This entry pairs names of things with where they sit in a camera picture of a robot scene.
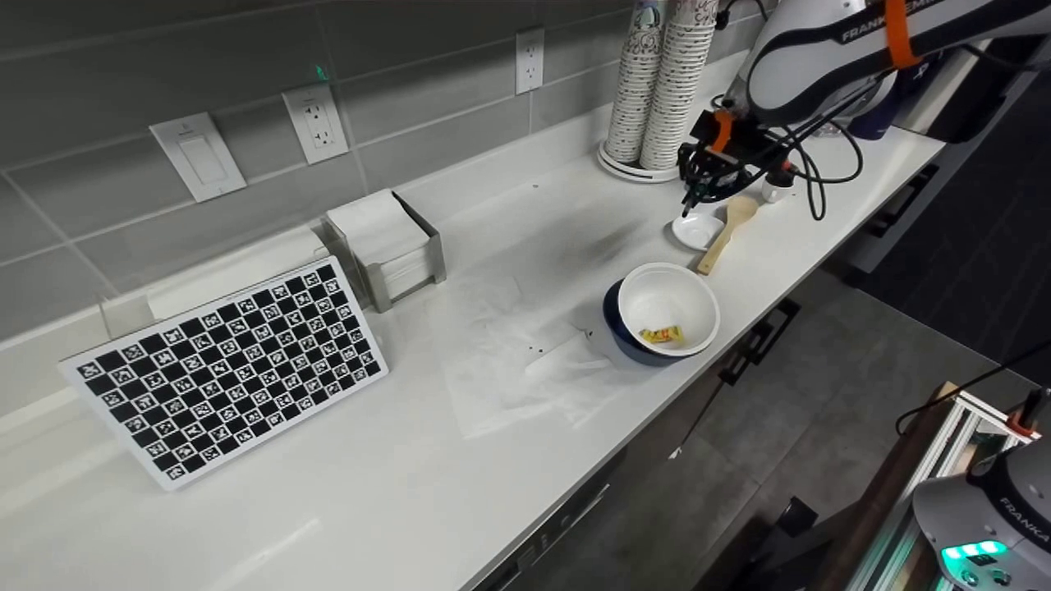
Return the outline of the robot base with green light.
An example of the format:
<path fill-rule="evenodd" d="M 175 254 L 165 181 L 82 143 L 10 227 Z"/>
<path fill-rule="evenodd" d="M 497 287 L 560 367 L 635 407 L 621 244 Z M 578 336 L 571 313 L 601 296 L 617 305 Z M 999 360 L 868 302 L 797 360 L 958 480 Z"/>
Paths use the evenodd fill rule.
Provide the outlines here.
<path fill-rule="evenodd" d="M 958 591 L 1051 591 L 1047 439 L 921 483 L 912 516 Z"/>

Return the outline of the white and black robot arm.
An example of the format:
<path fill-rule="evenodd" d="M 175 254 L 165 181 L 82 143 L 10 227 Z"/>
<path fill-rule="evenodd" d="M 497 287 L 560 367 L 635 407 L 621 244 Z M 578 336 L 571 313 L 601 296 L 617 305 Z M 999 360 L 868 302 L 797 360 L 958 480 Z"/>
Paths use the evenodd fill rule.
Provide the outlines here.
<path fill-rule="evenodd" d="M 677 151 L 683 206 L 747 190 L 889 71 L 971 40 L 1047 36 L 1051 0 L 779 0 Z"/>

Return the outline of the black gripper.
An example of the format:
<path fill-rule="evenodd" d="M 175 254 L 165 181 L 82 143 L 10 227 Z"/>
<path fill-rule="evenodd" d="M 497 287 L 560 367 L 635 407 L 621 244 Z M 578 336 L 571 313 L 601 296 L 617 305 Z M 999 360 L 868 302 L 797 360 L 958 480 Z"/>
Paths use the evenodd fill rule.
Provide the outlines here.
<path fill-rule="evenodd" d="M 677 173 L 688 185 L 683 206 L 719 202 L 749 185 L 787 170 L 787 141 L 715 99 L 677 148 Z"/>

